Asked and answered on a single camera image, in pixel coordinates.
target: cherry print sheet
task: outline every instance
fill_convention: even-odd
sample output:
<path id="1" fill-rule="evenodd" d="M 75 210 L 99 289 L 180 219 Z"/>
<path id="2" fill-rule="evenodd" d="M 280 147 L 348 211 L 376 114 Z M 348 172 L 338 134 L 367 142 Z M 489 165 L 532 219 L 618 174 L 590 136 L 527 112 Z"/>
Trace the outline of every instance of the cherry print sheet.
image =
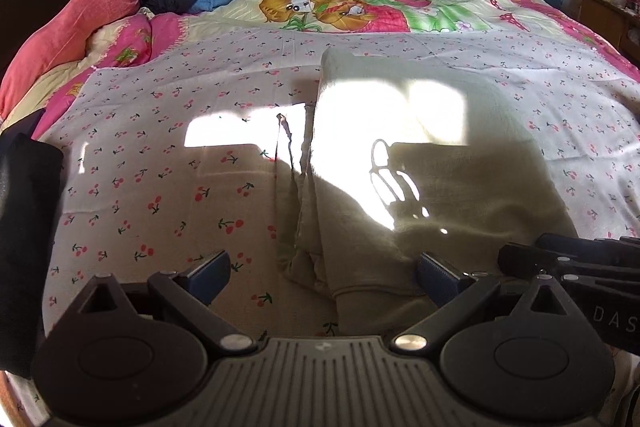
<path id="1" fill-rule="evenodd" d="M 578 234 L 638 231 L 640 89 L 588 42 L 513 25 L 346 35 L 190 23 L 191 41 L 150 63 L 92 74 L 42 138 L 65 153 L 66 180 L 47 331 L 98 271 L 140 281 L 225 248 L 233 272 L 216 313 L 256 337 L 339 332 L 333 303 L 275 262 L 277 114 L 314 102 L 331 46 L 484 74 L 537 140 Z"/>

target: cherry pattern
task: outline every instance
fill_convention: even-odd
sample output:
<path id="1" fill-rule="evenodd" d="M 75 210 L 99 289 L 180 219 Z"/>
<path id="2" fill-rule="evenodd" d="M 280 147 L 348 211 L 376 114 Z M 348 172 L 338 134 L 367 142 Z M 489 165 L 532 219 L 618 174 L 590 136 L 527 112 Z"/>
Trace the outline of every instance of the cherry pattern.
<path id="1" fill-rule="evenodd" d="M 143 281 L 226 250 L 232 277 L 213 311 L 255 338 L 267 330 L 338 334 L 330 301 L 308 299 L 283 280 L 275 261 L 276 116 L 316 101 L 328 47 L 482 71 L 538 144 L 578 233 L 639 233 L 639 84 L 603 58 L 600 44 L 556 22 L 553 34 L 534 24 L 546 15 L 525 17 L 510 0 L 487 2 L 486 9 L 492 27 L 479 32 L 461 26 L 411 36 L 274 28 L 199 34 L 148 70 L 92 74 L 83 97 L 43 137 L 63 151 L 66 174 L 44 292 L 46 330 L 98 271 Z M 114 84 L 119 89 L 109 92 Z M 203 145 L 185 146 L 198 118 L 208 119 Z"/>

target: metal screw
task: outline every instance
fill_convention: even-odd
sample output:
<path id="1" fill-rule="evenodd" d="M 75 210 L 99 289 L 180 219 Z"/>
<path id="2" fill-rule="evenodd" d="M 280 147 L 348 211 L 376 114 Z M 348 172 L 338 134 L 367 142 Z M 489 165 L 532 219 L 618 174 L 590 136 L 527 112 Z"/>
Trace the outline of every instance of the metal screw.
<path id="1" fill-rule="evenodd" d="M 403 351 L 418 351 L 427 345 L 427 339 L 420 335 L 400 335 L 394 341 Z"/>
<path id="2" fill-rule="evenodd" d="M 224 347 L 228 351 L 242 351 L 247 347 L 251 347 L 254 340 L 242 333 L 231 333 L 220 339 L 220 346 Z"/>

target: wooden cabinet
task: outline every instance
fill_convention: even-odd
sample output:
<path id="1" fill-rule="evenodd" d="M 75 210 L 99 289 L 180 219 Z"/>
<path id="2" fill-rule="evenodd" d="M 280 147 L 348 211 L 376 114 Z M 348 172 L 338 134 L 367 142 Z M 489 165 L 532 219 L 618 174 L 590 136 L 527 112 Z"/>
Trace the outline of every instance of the wooden cabinet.
<path id="1" fill-rule="evenodd" d="M 625 33 L 625 17 L 603 0 L 582 0 L 580 22 L 610 42 L 617 50 Z"/>
<path id="2" fill-rule="evenodd" d="M 582 0 L 580 22 L 609 41 L 634 65 L 640 66 L 640 46 L 628 38 L 629 30 L 640 28 L 640 17 L 604 0 Z"/>

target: beige towel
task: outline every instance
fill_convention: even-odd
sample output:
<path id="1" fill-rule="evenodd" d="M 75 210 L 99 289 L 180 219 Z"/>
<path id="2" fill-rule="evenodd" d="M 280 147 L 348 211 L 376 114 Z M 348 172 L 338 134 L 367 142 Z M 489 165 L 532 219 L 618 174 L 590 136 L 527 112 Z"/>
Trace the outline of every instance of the beige towel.
<path id="1" fill-rule="evenodd" d="M 343 333 L 433 312 L 414 279 L 421 251 L 496 273 L 506 242 L 575 235 L 537 145 L 493 84 L 419 62 L 322 56 L 306 163 L 309 115 L 287 117 L 278 259 L 288 277 L 335 298 Z"/>

